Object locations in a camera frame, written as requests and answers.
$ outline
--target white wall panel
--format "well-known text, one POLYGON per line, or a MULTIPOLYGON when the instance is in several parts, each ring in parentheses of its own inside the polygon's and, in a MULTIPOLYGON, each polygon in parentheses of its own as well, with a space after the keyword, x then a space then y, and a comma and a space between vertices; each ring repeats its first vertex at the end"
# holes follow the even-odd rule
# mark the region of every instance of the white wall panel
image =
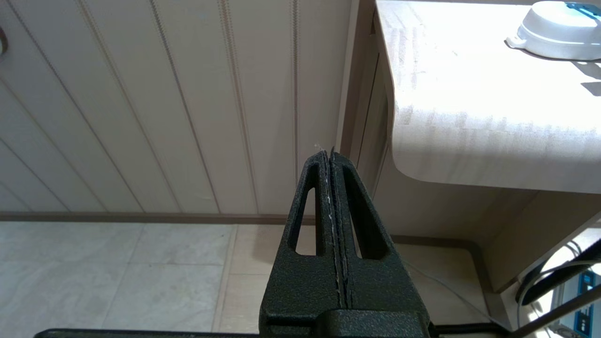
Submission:
POLYGON ((336 143, 349 0, 300 0, 298 40, 298 166, 336 143))
POLYGON ((183 212, 218 212, 148 1, 88 1, 183 212))
POLYGON ((255 214, 243 116, 214 0, 157 1, 184 96, 224 214, 255 214))
POLYGON ((0 139, 70 211, 106 211, 4 84, 0 84, 0 139))
MULTIPOLYGON (((68 34, 57 34, 59 32, 53 29, 56 23, 69 23, 73 16, 49 13, 47 8, 42 8, 44 2, 16 2, 15 4, 28 5, 27 7, 39 5, 37 9, 31 10, 39 16, 30 20, 35 23, 30 27, 42 26, 42 31, 51 34, 41 36, 40 42, 43 45, 57 46, 64 52, 72 52, 74 48, 80 50, 81 41, 70 39, 68 34)), ((3 60, 0 63, 0 77, 15 91, 32 117, 61 149, 107 210, 141 211, 119 172, 62 89, 59 80, 38 52, 24 27, 18 22, 6 2, 0 2, 0 8, 0 22, 10 41, 10 49, 2 56, 3 60)), ((59 57, 62 58, 59 60, 63 64, 70 66, 85 64, 87 69, 94 68, 89 61, 90 58, 85 55, 71 53, 61 54, 59 57)), ((89 74, 84 73, 82 76, 87 76, 87 83, 94 82, 94 78, 89 74)), ((98 95, 105 90, 105 88, 93 90, 94 88, 87 87, 84 89, 89 90, 90 95, 98 95)), ((112 126, 111 129, 114 131, 118 126, 119 124, 112 126)))
MULTIPOLYGON (((177 212, 177 204, 152 149, 77 2, 28 1, 17 6, 143 210, 177 212)), ((106 188, 115 198, 122 197, 116 203, 122 206, 119 211, 140 211, 139 206, 123 200, 122 186, 106 188)))
POLYGON ((0 211, 31 211, 31 209, 0 183, 0 211))
POLYGON ((296 188, 290 3, 229 6, 259 213, 287 214, 296 188))
POLYGON ((0 142, 0 182, 33 211, 67 211, 48 187, 0 142))

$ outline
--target electronic device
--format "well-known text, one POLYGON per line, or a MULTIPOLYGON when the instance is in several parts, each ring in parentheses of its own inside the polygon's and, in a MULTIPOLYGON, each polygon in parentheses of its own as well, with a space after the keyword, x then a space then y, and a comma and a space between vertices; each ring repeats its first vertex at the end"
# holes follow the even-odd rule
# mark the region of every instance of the electronic device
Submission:
MULTIPOLYGON (((601 276, 586 270, 553 290, 551 310, 601 284, 601 276)), ((601 337, 601 301, 589 304, 549 326, 565 338, 601 337)))

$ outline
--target white countertop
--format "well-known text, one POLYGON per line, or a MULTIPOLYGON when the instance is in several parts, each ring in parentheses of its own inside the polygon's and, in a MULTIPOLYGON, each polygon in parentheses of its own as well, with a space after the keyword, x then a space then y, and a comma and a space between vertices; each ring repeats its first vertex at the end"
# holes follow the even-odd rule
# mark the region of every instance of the white countertop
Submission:
POLYGON ((418 180, 601 193, 601 63, 505 45, 529 6, 377 1, 391 149, 418 180))

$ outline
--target floor tile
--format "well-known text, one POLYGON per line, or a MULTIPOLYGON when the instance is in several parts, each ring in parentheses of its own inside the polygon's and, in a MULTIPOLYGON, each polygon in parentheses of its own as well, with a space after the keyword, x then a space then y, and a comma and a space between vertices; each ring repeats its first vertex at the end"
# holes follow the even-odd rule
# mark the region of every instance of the floor tile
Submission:
POLYGON ((146 224, 132 262, 223 265, 232 228, 225 224, 146 224))
POLYGON ((230 241, 227 248, 227 257, 225 258, 223 274, 221 275, 221 282, 219 284, 219 295, 217 297, 217 305, 215 306, 215 317, 213 318, 211 332, 219 332, 219 327, 221 326, 221 313, 224 309, 225 290, 227 289, 227 281, 230 277, 231 257, 234 253, 234 242, 236 241, 237 229, 238 226, 234 225, 230 235, 230 241))
POLYGON ((127 262, 142 224, 0 223, 0 260, 127 262))
MULTIPOLYGON (((241 224, 238 226, 232 274, 270 274, 284 226, 241 224)), ((302 226, 296 252, 315 255, 315 227, 302 226)))
POLYGON ((220 332, 259 332, 259 308, 268 280, 269 275, 230 275, 220 332))
POLYGON ((221 273, 222 266, 131 263, 103 327, 209 332, 221 273))
MULTIPOLYGON (((428 275, 442 280, 470 303, 487 313, 471 255, 467 250, 395 244, 401 257, 428 275)), ((488 321, 447 288, 406 267, 434 324, 488 321)))
POLYGON ((49 328, 100 328, 125 263, 1 262, 2 337, 49 328))

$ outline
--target textured black plastic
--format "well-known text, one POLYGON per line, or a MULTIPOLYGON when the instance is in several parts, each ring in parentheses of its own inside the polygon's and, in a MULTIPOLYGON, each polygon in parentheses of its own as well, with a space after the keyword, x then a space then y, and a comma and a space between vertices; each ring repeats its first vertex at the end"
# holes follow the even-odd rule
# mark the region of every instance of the textured black plastic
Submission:
MULTIPOLYGON (((353 164, 338 153, 310 157, 302 170, 284 234, 267 283, 259 317, 261 335, 312 335, 317 318, 332 310, 353 322, 352 329, 320 332, 370 337, 375 319, 402 318, 389 337, 426 337, 430 322, 392 240, 373 207, 353 164), (295 252, 308 191, 316 189, 316 256, 295 252), (356 254, 355 227, 362 258, 356 254), (365 313, 345 310, 369 310, 365 313), (355 321, 353 315, 360 315, 355 321)), ((341 323, 332 321, 332 328, 341 323)))

